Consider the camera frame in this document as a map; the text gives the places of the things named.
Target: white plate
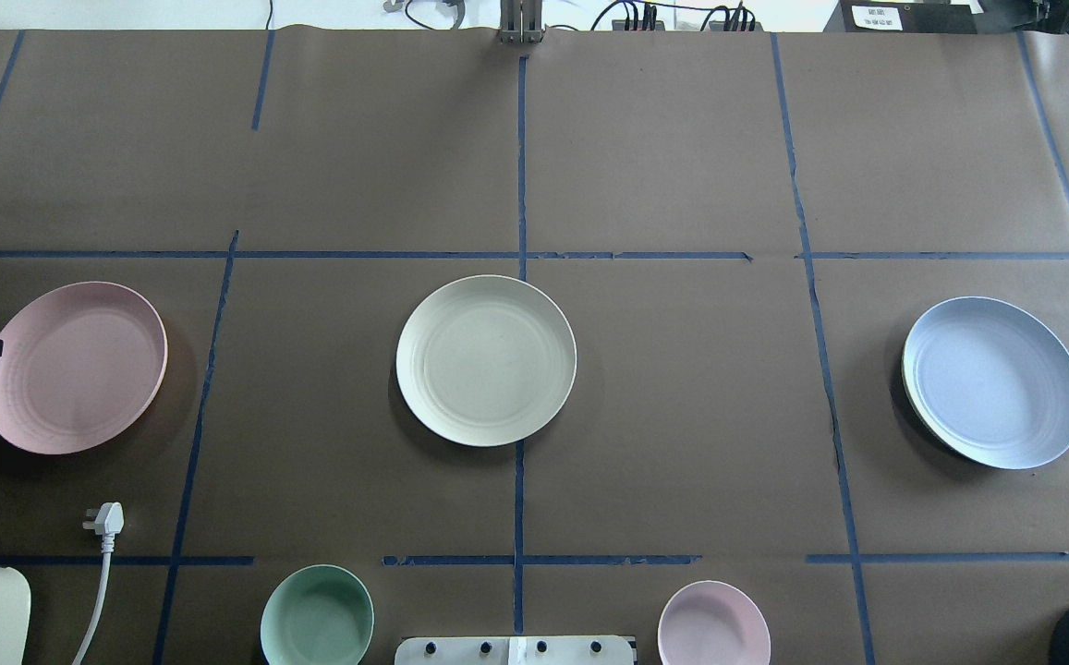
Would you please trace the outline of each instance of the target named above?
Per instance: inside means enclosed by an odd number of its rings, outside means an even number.
[[[1032,468],[1069,449],[1069,353],[1009,303],[954,298],[924,312],[902,380],[924,423],[975,462]]]
[[[575,336],[542,291],[478,275],[446,283],[415,308],[394,364],[407,405],[432,432],[500,446],[538,432],[568,401]]]
[[[109,281],[41,295],[0,337],[0,434],[36,453],[82,451],[115,437],[153,403],[166,373],[157,310]]]

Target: label sticker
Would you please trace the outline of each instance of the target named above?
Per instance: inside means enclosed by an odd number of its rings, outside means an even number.
[[[868,30],[902,30],[900,10],[895,7],[861,7],[852,4],[854,25]]]

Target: power plug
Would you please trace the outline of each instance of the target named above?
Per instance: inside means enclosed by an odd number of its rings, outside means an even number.
[[[104,553],[114,551],[115,533],[124,530],[124,507],[119,501],[105,502],[98,508],[87,509],[87,517],[94,517],[94,522],[83,522],[83,529],[103,536]]]

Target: pink bowl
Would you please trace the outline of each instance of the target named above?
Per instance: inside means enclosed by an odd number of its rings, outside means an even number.
[[[772,638],[753,599],[724,582],[694,582],[665,603],[662,665],[768,665]]]
[[[41,295],[0,337],[0,434],[36,453],[82,451],[115,437],[153,403],[166,373],[157,310],[109,281]]]

